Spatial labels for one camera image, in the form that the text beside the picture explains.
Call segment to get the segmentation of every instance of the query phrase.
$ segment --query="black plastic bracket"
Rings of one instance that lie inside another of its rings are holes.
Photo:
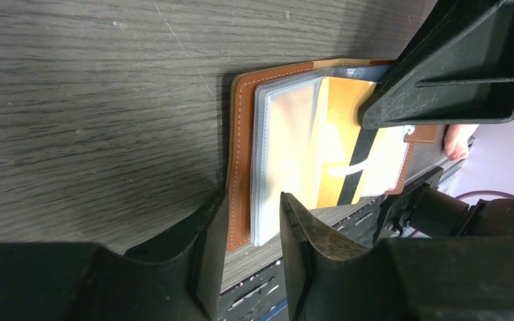
[[[361,106],[364,128],[514,119],[514,0],[438,0]]]
[[[381,204],[381,210],[377,218],[377,229],[373,234],[373,243],[377,243],[384,236],[383,232],[385,230],[400,229],[402,226],[408,225],[408,222],[399,220],[407,217],[404,214],[408,211],[408,207],[416,203],[418,201],[417,197],[423,195],[426,189],[438,188],[443,172],[442,167],[435,167],[405,186],[400,194],[387,197]]]

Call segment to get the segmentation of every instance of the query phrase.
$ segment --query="black machinery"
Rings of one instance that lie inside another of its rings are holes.
[[[361,108],[362,126],[514,119],[514,0],[438,0]],[[291,320],[514,320],[514,201],[439,193],[434,169],[379,206],[375,246],[281,197]],[[217,320],[227,234],[216,195],[116,255],[0,243],[0,320]],[[432,239],[383,238],[413,227]]]

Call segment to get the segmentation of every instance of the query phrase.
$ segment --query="gray wood-grain table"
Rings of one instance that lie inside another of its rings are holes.
[[[0,0],[0,241],[160,233],[224,184],[236,74],[395,58],[435,2]],[[255,251],[224,289],[278,257]]]

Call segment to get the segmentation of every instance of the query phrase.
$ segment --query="orange stitching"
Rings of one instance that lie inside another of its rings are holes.
[[[342,64],[342,63],[339,63],[339,64],[332,64],[332,65],[328,65],[328,66],[323,66],[323,68],[326,68],[326,67],[334,67],[334,66],[349,66],[349,67],[357,67],[357,66],[361,66],[361,67],[369,67],[369,66],[374,66],[374,65],[371,65],[371,64],[368,64],[368,65],[349,65],[349,64]],[[259,79],[259,80],[254,80],[252,82],[246,82],[245,84],[242,84],[241,86],[238,86],[239,87],[239,104],[238,104],[238,138],[237,138],[237,147],[236,147],[236,171],[235,171],[235,174],[234,174],[234,190],[232,192],[232,202],[230,204],[230,245],[233,247],[233,248],[236,248],[238,246],[240,246],[241,244],[244,244],[246,243],[247,241],[249,241],[250,238],[247,238],[245,240],[243,240],[241,243],[237,244],[237,245],[234,245],[234,203],[235,203],[235,199],[236,199],[236,184],[237,184],[237,179],[238,179],[238,167],[239,167],[239,151],[240,151],[240,127],[241,127],[241,97],[242,97],[242,92],[243,92],[243,87],[244,86],[247,86],[249,84],[254,84],[256,82],[262,82],[262,81],[265,81],[265,80],[270,80],[270,79],[276,79],[276,78],[279,78],[279,77],[283,77],[283,76],[287,76],[287,75],[292,75],[292,74],[296,74],[296,73],[300,73],[300,72],[307,72],[309,70],[313,70],[314,68],[306,68],[306,69],[302,69],[302,70],[297,70],[295,72],[287,72],[287,73],[284,73],[284,74],[281,74],[281,75],[276,75],[276,76],[271,76],[271,77],[267,77],[267,78],[262,78],[262,79]]]
[[[401,174],[399,174],[399,182],[403,182],[403,187],[405,186],[405,176],[407,175],[407,166],[409,165],[410,163],[410,157],[411,157],[411,154],[413,153],[413,150],[414,150],[414,146],[412,146],[411,144],[409,144],[409,148],[407,150],[407,155],[405,156],[405,163],[403,164],[403,168],[401,169]],[[398,192],[399,191],[399,186],[395,186],[394,189],[392,190],[389,190],[388,192],[392,192],[392,193],[395,193],[395,192]]]
[[[424,140],[424,139],[407,139],[407,142],[434,142],[433,140]]]

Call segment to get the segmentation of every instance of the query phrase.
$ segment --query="white wall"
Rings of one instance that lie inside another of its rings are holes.
[[[470,156],[459,172],[452,196],[477,191],[494,190],[514,194],[514,122],[482,125]],[[481,197],[485,200],[498,197]],[[465,199],[474,205],[480,197]]]

